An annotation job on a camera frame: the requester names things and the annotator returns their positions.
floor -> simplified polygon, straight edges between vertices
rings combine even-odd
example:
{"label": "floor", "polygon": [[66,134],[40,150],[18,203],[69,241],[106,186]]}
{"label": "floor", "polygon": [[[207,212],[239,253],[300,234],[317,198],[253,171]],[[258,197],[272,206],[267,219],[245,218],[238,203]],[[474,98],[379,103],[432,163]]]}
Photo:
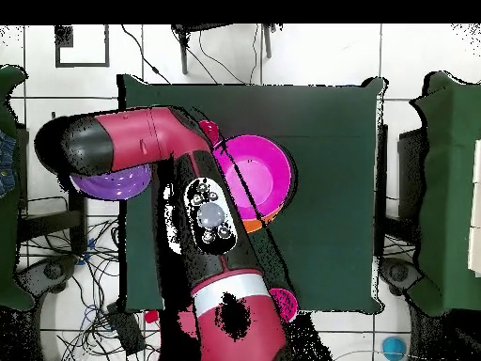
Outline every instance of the floor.
{"label": "floor", "polygon": [[[188,54],[189,74],[183,75],[180,51],[169,25],[125,25],[143,48],[145,59],[171,83],[204,84],[211,78]],[[202,48],[222,61],[243,82],[249,82],[255,52],[260,54],[260,29],[255,24],[233,24],[202,34]],[[74,45],[62,48],[60,61],[101,63],[105,58],[103,25],[75,25]],[[431,71],[446,70],[466,82],[481,79],[481,34],[470,25],[451,24],[285,24],[272,34],[272,58],[263,57],[262,83],[329,86],[360,85],[365,79],[383,76],[389,81],[383,105],[384,123],[389,126],[387,196],[398,196],[396,141],[400,133],[421,127],[421,119],[408,100],[421,95],[424,77]],[[116,73],[136,75],[149,83],[161,82],[143,62],[139,48],[120,25],[109,26],[110,67],[56,68],[53,26],[0,26],[0,64],[25,67],[26,83],[15,88],[10,104],[18,120],[25,123],[31,137],[52,117],[116,109]],[[190,49],[219,83],[236,83],[226,69],[202,54],[199,34],[192,34]],[[252,82],[260,84],[260,67],[252,72]],[[37,160],[32,142],[28,159],[29,198],[66,196],[54,177]],[[396,215],[396,200],[388,200],[388,213]],[[62,200],[31,202],[29,212],[58,212]],[[88,200],[91,236],[101,223],[116,220],[115,202]],[[41,259],[48,252],[35,240],[22,248],[20,268]],[[115,250],[110,234],[97,247]],[[92,257],[94,264],[101,259]],[[117,265],[103,263],[108,273],[102,278],[106,301],[116,299]],[[87,302],[93,303],[92,278],[85,266],[77,266],[75,277]],[[385,304],[376,316],[359,313],[313,312],[312,318],[324,344],[334,358],[357,351],[339,361],[387,361],[380,351],[382,341],[398,335],[410,341],[410,317],[404,299],[391,295],[380,282],[379,298]],[[57,336],[71,340],[77,334],[85,306],[79,287],[70,282],[59,295],[49,295],[41,319],[41,338],[47,361],[59,361],[65,346]],[[159,347],[155,324],[139,317],[148,343]],[[138,361],[156,361],[157,353],[145,351]]]}

chair wheel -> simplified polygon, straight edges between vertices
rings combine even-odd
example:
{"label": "chair wheel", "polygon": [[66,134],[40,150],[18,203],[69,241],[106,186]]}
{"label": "chair wheel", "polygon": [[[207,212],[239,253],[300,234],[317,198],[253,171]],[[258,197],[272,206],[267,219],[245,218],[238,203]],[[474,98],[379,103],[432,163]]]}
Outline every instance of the chair wheel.
{"label": "chair wheel", "polygon": [[50,290],[50,293],[58,294],[60,292],[63,292],[66,287],[67,287],[67,282],[62,282],[61,284],[54,286]]}
{"label": "chair wheel", "polygon": [[394,296],[402,296],[402,290],[396,288],[394,285],[389,286],[389,292],[391,292]]}

dark green tablecloth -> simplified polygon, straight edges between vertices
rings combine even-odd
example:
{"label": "dark green tablecloth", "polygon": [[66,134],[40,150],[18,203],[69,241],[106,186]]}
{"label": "dark green tablecloth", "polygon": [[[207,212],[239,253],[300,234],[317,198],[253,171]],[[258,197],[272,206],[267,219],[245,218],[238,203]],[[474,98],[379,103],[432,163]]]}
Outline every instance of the dark green tablecloth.
{"label": "dark green tablecloth", "polygon": [[[8,96],[15,86],[25,80],[20,68],[0,66],[0,130],[15,139],[17,146],[13,152],[13,168],[18,171],[18,137],[13,111],[8,104]],[[20,188],[16,179],[15,189],[0,198],[0,306],[17,310],[28,310],[35,304],[32,296],[22,290],[14,279],[17,250],[17,220],[19,216]]]}
{"label": "dark green tablecloth", "polygon": [[426,192],[419,223],[417,262],[427,276],[410,291],[424,312],[481,310],[481,278],[468,269],[475,141],[481,139],[481,86],[445,72],[427,77],[424,96],[412,102],[427,127]]}
{"label": "dark green tablecloth", "polygon": [[[175,105],[222,134],[268,136],[298,170],[291,203],[270,225],[302,309],[374,313],[374,163],[377,78],[359,86],[146,85],[125,75],[126,106]],[[158,308],[150,191],[128,201],[128,308]],[[269,286],[288,287],[267,232],[250,234]]]}

blue ball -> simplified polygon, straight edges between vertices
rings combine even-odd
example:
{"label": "blue ball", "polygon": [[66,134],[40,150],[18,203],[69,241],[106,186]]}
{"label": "blue ball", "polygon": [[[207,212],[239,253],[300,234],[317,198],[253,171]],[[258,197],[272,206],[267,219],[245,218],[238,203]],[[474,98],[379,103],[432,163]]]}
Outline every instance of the blue ball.
{"label": "blue ball", "polygon": [[382,351],[389,361],[399,361],[406,354],[406,343],[400,337],[388,337],[382,342]]}

magenta bowl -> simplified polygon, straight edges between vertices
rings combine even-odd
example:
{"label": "magenta bowl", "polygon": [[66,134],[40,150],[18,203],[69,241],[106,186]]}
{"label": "magenta bowl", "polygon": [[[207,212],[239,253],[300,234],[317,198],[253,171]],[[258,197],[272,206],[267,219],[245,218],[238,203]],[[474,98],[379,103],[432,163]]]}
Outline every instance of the magenta bowl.
{"label": "magenta bowl", "polygon": [[232,160],[239,168],[262,217],[278,211],[289,192],[291,171],[287,156],[277,145],[260,135],[238,135],[219,142],[213,154],[224,172],[242,220],[255,220],[256,211],[242,187]]}

